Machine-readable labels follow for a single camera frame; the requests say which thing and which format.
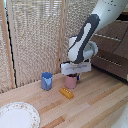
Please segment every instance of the woven blind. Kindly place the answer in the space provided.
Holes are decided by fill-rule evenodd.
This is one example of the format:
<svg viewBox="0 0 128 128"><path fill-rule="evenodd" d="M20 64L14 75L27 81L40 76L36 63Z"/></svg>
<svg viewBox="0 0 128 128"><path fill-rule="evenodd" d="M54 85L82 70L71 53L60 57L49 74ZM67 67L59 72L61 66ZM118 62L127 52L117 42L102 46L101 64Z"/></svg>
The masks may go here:
<svg viewBox="0 0 128 128"><path fill-rule="evenodd" d="M55 74L62 0L8 1L18 86L40 80L43 72Z"/></svg>
<svg viewBox="0 0 128 128"><path fill-rule="evenodd" d="M7 35L7 25L5 17L5 10L3 1L0 1L0 93L6 92L12 89L12 79L10 73L10 62L9 55L10 53L7 49L9 45L8 35Z"/></svg>
<svg viewBox="0 0 128 128"><path fill-rule="evenodd" d="M77 35L87 17L93 11L97 0L69 0L67 7L67 20L64 34L62 62L68 60L69 38Z"/></svg>

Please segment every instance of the cable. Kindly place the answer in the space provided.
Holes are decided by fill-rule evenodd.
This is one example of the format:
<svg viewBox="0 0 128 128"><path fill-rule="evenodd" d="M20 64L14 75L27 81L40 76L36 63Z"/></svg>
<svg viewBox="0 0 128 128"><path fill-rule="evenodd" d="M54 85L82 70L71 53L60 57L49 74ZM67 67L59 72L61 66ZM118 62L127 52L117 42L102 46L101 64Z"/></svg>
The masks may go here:
<svg viewBox="0 0 128 128"><path fill-rule="evenodd" d="M107 59L110 55L112 55L112 54L117 50L117 48L118 48L118 47L120 46L120 44L122 43L122 41L123 41L123 39L124 39L124 37L125 37L127 31L128 31L128 26L127 26L127 28L126 28L126 30L125 30L125 33L124 33L124 35L123 35L121 41L119 42L119 44L118 44L118 45L114 48L114 50L113 50L110 54L108 54L108 56L106 56L104 59Z"/></svg>

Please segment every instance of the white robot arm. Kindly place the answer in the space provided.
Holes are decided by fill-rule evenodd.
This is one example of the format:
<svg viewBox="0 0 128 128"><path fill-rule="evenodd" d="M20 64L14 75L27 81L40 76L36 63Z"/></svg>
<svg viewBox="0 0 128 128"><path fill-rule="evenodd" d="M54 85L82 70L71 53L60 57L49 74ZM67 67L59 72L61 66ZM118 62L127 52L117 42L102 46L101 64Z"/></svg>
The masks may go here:
<svg viewBox="0 0 128 128"><path fill-rule="evenodd" d="M84 70L79 70L80 64L85 65L84 61L90 60L98 52L97 45L90 41L92 36L101 28L115 21L127 3L128 0L99 0L97 2L93 12L81 28L80 33L69 39L68 58L71 63L61 64L61 68L65 72L62 72L62 74L84 72ZM66 71L65 67L70 67L70 71Z"/></svg>

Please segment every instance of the orange object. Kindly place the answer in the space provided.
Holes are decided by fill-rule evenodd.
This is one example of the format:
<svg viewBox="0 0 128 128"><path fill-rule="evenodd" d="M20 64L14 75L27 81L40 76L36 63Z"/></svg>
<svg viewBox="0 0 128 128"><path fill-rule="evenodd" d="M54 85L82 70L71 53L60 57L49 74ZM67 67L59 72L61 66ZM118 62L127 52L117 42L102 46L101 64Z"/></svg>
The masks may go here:
<svg viewBox="0 0 128 128"><path fill-rule="evenodd" d="M74 97L74 94L72 92L70 92L69 90L67 90L66 88L61 89L60 93L68 99L71 99Z"/></svg>

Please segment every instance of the wooden table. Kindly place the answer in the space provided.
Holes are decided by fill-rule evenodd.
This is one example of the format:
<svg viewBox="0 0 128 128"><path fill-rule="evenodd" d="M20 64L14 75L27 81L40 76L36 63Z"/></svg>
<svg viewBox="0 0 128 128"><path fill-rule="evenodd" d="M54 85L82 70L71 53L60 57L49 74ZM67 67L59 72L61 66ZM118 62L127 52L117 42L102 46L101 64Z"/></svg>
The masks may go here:
<svg viewBox="0 0 128 128"><path fill-rule="evenodd" d="M0 94L0 107L12 102L26 102L39 112L40 128L110 128L128 102L128 86L96 69L83 73L68 100L59 90L65 76L53 76L49 91L41 81Z"/></svg>

